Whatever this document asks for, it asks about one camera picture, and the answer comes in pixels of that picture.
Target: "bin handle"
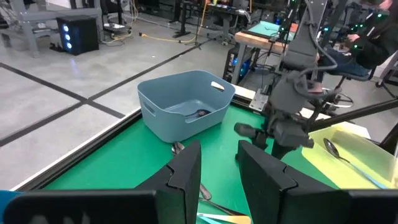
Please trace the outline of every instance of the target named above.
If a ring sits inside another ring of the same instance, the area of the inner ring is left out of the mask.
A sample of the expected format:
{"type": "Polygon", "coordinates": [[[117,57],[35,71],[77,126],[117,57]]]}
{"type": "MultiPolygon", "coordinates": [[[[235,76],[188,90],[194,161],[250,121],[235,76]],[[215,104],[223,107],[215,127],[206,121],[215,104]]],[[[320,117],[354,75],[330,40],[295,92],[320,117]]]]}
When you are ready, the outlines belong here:
{"type": "Polygon", "coordinates": [[[156,113],[155,110],[152,109],[146,102],[142,102],[142,105],[144,106],[144,108],[154,117],[156,117],[156,113]]]}
{"type": "Polygon", "coordinates": [[[219,84],[218,82],[211,81],[211,86],[220,92],[225,91],[225,87],[223,85],[219,84]]]}

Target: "spoon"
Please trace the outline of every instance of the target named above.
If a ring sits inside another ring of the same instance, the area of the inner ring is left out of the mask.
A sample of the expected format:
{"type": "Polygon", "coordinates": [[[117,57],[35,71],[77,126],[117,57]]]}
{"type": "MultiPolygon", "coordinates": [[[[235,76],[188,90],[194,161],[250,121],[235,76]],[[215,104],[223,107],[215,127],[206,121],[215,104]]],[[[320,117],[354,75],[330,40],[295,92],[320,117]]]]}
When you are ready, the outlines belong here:
{"type": "MultiPolygon", "coordinates": [[[[175,142],[172,145],[172,153],[173,153],[173,155],[177,155],[183,149],[185,149],[185,146],[183,144],[181,144],[180,142],[175,142]]],[[[211,199],[211,193],[201,183],[200,183],[200,186],[199,186],[199,191],[200,191],[200,193],[201,193],[201,195],[203,196],[204,199],[206,199],[206,200],[210,200],[211,199]]]]}
{"type": "Polygon", "coordinates": [[[347,159],[343,158],[340,156],[340,154],[337,151],[336,146],[329,141],[329,139],[327,138],[323,138],[323,143],[325,143],[326,146],[326,150],[335,158],[337,159],[341,159],[342,161],[346,161],[349,165],[351,165],[356,171],[358,171],[363,177],[365,177],[366,179],[368,179],[368,181],[372,182],[374,185],[376,185],[377,187],[379,187],[380,189],[388,189],[388,187],[386,187],[385,185],[381,184],[380,182],[378,182],[377,180],[373,179],[371,176],[369,176],[367,173],[365,173],[365,171],[361,170],[359,167],[357,167],[356,165],[352,164],[350,161],[348,161],[347,159]]]}

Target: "workbench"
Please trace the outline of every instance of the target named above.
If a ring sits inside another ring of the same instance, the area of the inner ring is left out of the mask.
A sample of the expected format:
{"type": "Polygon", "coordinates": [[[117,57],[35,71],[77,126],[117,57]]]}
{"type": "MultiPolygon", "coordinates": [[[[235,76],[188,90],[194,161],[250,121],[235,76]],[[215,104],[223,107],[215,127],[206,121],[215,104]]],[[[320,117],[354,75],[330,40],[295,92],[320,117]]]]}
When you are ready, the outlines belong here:
{"type": "MultiPolygon", "coordinates": [[[[288,35],[288,41],[294,38],[295,29],[297,28],[294,25],[294,29],[291,29],[288,35]]],[[[265,50],[272,50],[275,53],[281,54],[285,48],[285,43],[282,42],[274,42],[273,44],[270,42],[270,38],[276,36],[279,30],[279,25],[261,21],[259,24],[255,25],[254,27],[248,29],[248,32],[238,32],[235,34],[235,41],[239,43],[239,52],[238,52],[238,60],[236,62],[233,76],[232,76],[232,84],[238,83],[239,71],[244,63],[244,53],[248,46],[257,48],[257,49],[265,49],[265,50]]],[[[259,51],[256,52],[253,63],[257,62],[259,55],[259,51]]]]}
{"type": "MultiPolygon", "coordinates": [[[[239,86],[235,88],[236,93],[223,122],[182,144],[187,146],[195,139],[200,140],[201,182],[213,195],[211,201],[249,215],[239,167],[235,161],[238,141],[245,138],[238,136],[233,127],[237,122],[259,127],[264,118],[248,106],[255,93],[239,86]]],[[[311,113],[310,110],[302,110],[303,116],[309,117],[311,113]]],[[[341,125],[351,132],[369,137],[366,128],[351,123],[341,125]]],[[[141,109],[137,108],[12,190],[132,189],[173,158],[171,147],[171,144],[162,142],[145,126],[141,109]]],[[[282,161],[337,188],[303,157],[301,148],[288,153],[282,161]]],[[[201,202],[198,212],[225,215],[201,202]]]]}

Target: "concrete floor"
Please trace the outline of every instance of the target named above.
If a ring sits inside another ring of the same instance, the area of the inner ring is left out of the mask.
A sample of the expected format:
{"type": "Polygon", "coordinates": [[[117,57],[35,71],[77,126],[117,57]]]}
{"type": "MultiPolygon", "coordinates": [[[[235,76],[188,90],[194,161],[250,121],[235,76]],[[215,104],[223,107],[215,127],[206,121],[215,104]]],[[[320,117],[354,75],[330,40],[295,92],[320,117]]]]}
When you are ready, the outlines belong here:
{"type": "MultiPolygon", "coordinates": [[[[204,43],[201,50],[139,37],[143,32],[170,38],[178,27],[167,28],[165,19],[142,17],[160,25],[136,21],[133,38],[123,46],[101,45],[99,51],[76,57],[49,50],[48,39],[40,40],[41,56],[36,59],[18,40],[12,41],[12,49],[0,45],[0,189],[17,185],[136,109],[140,82],[193,69],[222,76],[231,45],[208,40],[205,30],[198,38],[204,43]]],[[[187,29],[195,33],[194,27],[187,29]]],[[[325,85],[336,81],[327,76],[325,85]]],[[[350,81],[343,89],[354,98],[354,108],[391,99],[373,82],[350,81]]],[[[380,141],[397,118],[398,110],[390,110],[355,122],[369,128],[371,137],[380,141]]]]}

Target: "blue plastic bin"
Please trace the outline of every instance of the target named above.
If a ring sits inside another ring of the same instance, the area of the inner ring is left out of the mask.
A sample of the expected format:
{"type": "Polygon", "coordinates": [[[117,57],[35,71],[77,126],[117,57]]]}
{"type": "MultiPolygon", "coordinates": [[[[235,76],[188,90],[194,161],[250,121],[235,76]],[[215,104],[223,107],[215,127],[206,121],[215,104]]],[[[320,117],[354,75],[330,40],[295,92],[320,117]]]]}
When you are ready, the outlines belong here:
{"type": "Polygon", "coordinates": [[[194,70],[156,78],[138,85],[138,97],[145,125],[162,141],[183,141],[220,123],[235,88],[215,75],[194,70]],[[211,84],[215,82],[224,90],[211,84]],[[185,117],[199,109],[210,114],[185,117]]]}

